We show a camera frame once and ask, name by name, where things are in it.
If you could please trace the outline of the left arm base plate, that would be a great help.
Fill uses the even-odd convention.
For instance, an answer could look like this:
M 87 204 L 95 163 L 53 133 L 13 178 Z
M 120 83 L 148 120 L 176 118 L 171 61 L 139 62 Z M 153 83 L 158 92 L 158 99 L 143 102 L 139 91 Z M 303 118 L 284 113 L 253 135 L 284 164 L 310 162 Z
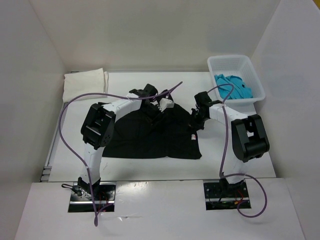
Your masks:
M 61 186 L 71 190 L 68 212 L 69 213 L 93 213 L 94 207 L 91 197 L 78 186 L 76 182 L 72 185 L 63 183 Z M 116 183 L 101 182 L 99 192 L 94 197 L 97 211 L 114 212 L 116 198 Z

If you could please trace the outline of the black t shirt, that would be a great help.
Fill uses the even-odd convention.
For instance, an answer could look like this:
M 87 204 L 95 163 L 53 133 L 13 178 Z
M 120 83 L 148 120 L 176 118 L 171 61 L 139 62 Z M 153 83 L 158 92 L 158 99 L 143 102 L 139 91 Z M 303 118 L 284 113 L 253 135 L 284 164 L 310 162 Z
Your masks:
M 103 157 L 200 159 L 198 135 L 190 127 L 190 113 L 174 104 L 162 114 L 155 124 L 149 123 L 140 110 L 122 117 L 115 123 L 112 140 L 104 148 Z

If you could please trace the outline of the white t shirt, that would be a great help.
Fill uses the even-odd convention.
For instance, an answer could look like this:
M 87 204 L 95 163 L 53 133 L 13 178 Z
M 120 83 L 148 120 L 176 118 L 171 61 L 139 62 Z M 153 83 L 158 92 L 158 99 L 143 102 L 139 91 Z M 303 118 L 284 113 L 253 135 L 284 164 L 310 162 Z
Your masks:
M 109 74 L 99 68 L 96 70 L 67 73 L 64 75 L 62 100 L 64 103 L 87 93 L 108 92 Z

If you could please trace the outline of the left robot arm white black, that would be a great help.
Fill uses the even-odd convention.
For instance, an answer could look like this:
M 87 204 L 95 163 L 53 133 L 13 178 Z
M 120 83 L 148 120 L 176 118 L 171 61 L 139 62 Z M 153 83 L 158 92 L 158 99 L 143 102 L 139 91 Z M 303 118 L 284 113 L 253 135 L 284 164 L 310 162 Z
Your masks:
M 118 120 L 137 110 L 144 110 L 154 118 L 166 108 L 174 106 L 169 90 L 158 93 L 147 84 L 144 89 L 132 89 L 128 95 L 111 103 L 94 103 L 90 106 L 80 133 L 84 142 L 84 162 L 77 185 L 88 200 L 94 200 L 100 193 L 100 166 L 105 147 L 111 142 Z

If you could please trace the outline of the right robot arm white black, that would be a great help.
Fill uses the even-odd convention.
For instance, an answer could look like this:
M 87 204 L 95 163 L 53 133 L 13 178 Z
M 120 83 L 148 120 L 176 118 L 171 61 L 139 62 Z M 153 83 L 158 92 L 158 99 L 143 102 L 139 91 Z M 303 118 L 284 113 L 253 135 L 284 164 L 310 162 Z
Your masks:
M 225 146 L 219 169 L 219 191 L 229 197 L 243 182 L 248 161 L 261 158 L 270 143 L 258 114 L 247 115 L 234 110 L 219 100 L 213 101 L 206 91 L 194 96 L 196 105 L 191 110 L 190 126 L 203 130 L 205 121 L 214 120 L 225 126 Z

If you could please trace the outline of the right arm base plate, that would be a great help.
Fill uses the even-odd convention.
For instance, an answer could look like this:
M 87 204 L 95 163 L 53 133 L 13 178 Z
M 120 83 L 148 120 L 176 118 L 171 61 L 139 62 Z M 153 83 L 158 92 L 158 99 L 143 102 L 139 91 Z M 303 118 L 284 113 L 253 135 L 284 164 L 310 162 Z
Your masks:
M 250 209 L 251 203 L 245 181 L 223 185 L 219 181 L 203 183 L 205 207 L 207 211 Z

